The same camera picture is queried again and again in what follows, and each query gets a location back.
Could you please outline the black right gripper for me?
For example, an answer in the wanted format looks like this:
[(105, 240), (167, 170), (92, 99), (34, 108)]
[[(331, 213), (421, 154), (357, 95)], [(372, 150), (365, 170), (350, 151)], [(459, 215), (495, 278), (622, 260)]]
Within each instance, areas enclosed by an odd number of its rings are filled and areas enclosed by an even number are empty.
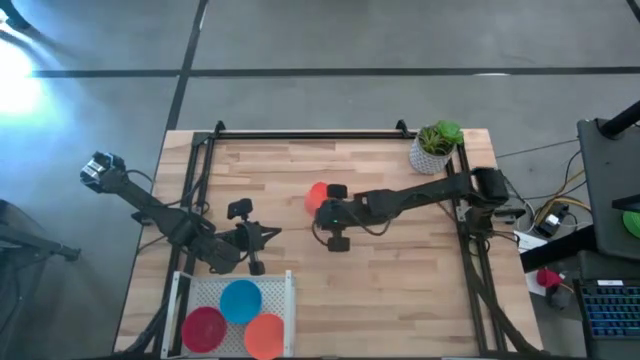
[(358, 225), (356, 212), (363, 207), (363, 194), (356, 193), (351, 201), (347, 201), (348, 189), (342, 184), (328, 184), (328, 198), (322, 202), (314, 217), (316, 227), (329, 231), (326, 241), (321, 241), (329, 252), (348, 252), (350, 239), (343, 235), (347, 227)]

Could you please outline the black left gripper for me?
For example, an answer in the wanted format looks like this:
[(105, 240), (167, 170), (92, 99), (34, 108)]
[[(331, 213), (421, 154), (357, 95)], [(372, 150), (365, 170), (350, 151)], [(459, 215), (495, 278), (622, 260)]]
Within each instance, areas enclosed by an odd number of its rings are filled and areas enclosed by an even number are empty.
[(266, 244), (279, 233), (282, 229), (279, 227), (265, 227), (257, 222), (249, 221), (249, 214), (253, 211), (253, 204), (249, 198), (242, 198), (235, 202), (231, 202), (227, 208), (227, 219), (232, 220), (239, 217), (241, 221), (236, 224), (235, 240), (236, 247), (242, 253), (239, 262), (249, 259), (248, 268), (252, 276), (261, 276), (265, 274), (265, 265), (258, 258), (257, 245), (255, 242), (261, 240), (261, 246)]

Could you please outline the red plastic mini bowl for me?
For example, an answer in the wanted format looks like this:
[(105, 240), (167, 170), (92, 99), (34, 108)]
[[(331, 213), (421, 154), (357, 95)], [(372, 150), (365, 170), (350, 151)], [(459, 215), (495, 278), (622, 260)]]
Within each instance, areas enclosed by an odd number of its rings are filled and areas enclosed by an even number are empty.
[(316, 210), (328, 198), (327, 188), (328, 185), (325, 182), (317, 182), (306, 193), (304, 207), (311, 217), (315, 216)]
[(217, 349), (227, 334), (227, 322), (222, 313), (210, 306), (198, 307), (184, 320), (182, 343), (191, 352), (208, 353)]

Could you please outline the blue plastic mini bowl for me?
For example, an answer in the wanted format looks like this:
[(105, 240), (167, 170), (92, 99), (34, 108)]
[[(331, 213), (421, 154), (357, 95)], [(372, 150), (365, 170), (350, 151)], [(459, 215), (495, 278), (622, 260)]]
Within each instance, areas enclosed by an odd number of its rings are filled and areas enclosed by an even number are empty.
[(221, 294), (220, 311), (232, 324), (248, 324), (261, 312), (261, 309), (261, 290), (250, 280), (232, 281)]

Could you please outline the orange plastic mini bowl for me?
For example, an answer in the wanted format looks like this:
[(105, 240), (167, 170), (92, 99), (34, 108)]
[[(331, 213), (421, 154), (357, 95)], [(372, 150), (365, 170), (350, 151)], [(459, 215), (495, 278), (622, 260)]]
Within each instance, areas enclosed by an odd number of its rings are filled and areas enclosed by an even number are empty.
[(260, 314), (246, 327), (247, 352), (257, 360), (274, 360), (284, 353), (284, 321), (275, 314)]

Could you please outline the white perforated metal tray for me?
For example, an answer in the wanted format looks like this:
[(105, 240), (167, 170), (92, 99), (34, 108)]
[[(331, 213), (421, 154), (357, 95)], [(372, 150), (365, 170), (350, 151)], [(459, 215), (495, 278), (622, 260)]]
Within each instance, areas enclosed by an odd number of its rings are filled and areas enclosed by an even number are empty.
[[(160, 350), (163, 360), (220, 359), (247, 357), (244, 345), (244, 327), (230, 324), (221, 345), (208, 352), (189, 350), (184, 341), (178, 341), (182, 320), (180, 312), (190, 313), (198, 307), (218, 307), (224, 288), (240, 275), (192, 276), (176, 271), (173, 275), (167, 304), (167, 316)], [(292, 357), (295, 352), (296, 281), (288, 270), (279, 276), (259, 276), (251, 279), (261, 291), (263, 313), (279, 316), (284, 322), (283, 355)]]

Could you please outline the succulent in white patterned pot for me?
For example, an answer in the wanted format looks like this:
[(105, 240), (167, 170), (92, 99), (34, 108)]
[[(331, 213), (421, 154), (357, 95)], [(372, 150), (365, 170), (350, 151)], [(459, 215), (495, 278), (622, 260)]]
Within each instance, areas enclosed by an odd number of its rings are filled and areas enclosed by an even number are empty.
[(409, 162), (417, 172), (434, 175), (446, 167), (463, 143), (461, 127), (453, 121), (440, 120), (419, 130), (409, 151)]

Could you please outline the white paper sheet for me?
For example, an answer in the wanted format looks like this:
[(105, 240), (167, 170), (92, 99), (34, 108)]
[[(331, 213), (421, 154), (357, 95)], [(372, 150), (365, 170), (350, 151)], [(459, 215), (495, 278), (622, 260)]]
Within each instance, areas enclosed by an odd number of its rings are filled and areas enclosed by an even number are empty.
[(524, 253), (548, 243), (548, 241), (545, 239), (540, 239), (538, 237), (519, 231), (515, 231), (514, 235), (517, 237), (518, 251), (520, 253)]
[(530, 293), (536, 294), (536, 295), (540, 295), (540, 296), (544, 296), (546, 289), (539, 286), (536, 282), (535, 276), (538, 270), (535, 271), (531, 271), (525, 274), (525, 279), (526, 279), (526, 283), (527, 283), (527, 287)]

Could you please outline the black tripod stand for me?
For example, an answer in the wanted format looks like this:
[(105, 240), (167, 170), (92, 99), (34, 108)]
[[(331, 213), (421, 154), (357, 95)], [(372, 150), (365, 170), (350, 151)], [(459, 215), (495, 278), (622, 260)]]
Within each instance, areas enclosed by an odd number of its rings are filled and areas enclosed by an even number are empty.
[(38, 281), (46, 261), (76, 261), (80, 250), (48, 237), (44, 228), (16, 205), (0, 199), (0, 285), (11, 279)]

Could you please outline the white power adapter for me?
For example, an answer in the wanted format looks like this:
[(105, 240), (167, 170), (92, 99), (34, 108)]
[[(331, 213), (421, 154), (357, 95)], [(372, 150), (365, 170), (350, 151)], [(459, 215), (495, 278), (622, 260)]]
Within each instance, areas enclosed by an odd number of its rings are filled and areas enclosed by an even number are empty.
[(551, 238), (557, 233), (566, 216), (567, 210), (564, 208), (559, 211), (551, 211), (542, 216), (541, 220), (534, 226), (534, 231), (538, 235)]

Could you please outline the black diagonal beam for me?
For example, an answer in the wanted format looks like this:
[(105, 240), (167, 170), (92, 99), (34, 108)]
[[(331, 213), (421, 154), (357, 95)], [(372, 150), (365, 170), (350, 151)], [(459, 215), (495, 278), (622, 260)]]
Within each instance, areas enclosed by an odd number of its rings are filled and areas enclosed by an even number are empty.
[(596, 252), (597, 241), (593, 225), (586, 226), (562, 238), (526, 250), (520, 255), (525, 273), (545, 267), (553, 262), (577, 255), (580, 251)]

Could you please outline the small grey device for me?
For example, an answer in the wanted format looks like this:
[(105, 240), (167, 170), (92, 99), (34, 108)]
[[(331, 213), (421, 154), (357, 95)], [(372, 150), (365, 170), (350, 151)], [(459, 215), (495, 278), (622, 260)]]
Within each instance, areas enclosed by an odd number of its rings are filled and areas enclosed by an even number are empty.
[(555, 286), (546, 289), (545, 301), (548, 306), (556, 310), (565, 309), (572, 300), (573, 291), (564, 286)]

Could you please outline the green round object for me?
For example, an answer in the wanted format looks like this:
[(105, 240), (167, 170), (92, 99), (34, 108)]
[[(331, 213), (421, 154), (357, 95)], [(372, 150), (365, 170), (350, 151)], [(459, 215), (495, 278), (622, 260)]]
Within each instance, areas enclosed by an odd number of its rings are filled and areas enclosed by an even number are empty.
[(640, 239), (640, 212), (624, 211), (622, 221), (625, 229), (634, 237)]

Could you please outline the black pole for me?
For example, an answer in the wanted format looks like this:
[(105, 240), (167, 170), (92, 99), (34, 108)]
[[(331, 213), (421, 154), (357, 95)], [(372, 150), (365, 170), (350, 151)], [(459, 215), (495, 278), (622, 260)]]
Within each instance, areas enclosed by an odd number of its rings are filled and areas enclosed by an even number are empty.
[(601, 135), (608, 139), (616, 140), (623, 132), (640, 122), (640, 100), (623, 110), (612, 119), (596, 120), (597, 128)]

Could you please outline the black aluminium table frame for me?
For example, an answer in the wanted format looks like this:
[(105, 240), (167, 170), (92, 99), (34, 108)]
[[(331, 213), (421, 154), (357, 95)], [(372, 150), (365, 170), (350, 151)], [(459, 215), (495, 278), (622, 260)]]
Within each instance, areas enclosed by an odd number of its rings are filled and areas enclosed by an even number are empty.
[(434, 357), (514, 350), (510, 331), (470, 291), (476, 274), (511, 319), (513, 330), (539, 348), (541, 339), (510, 229), (500, 225), (490, 251), (466, 234), (465, 201), (445, 200), (403, 213), (370, 232), (348, 231), (351, 248), (331, 253), (310, 231), (304, 198), (319, 181), (351, 192), (420, 185), (408, 152), (411, 131), (220, 131), (193, 154), (196, 131), (164, 139), (153, 194), (171, 202), (187, 179), (210, 166), (208, 219), (233, 227), (229, 203), (253, 202), (253, 218), (279, 229), (261, 257), (268, 275), (290, 273), (296, 314), (292, 354), (318, 357)]

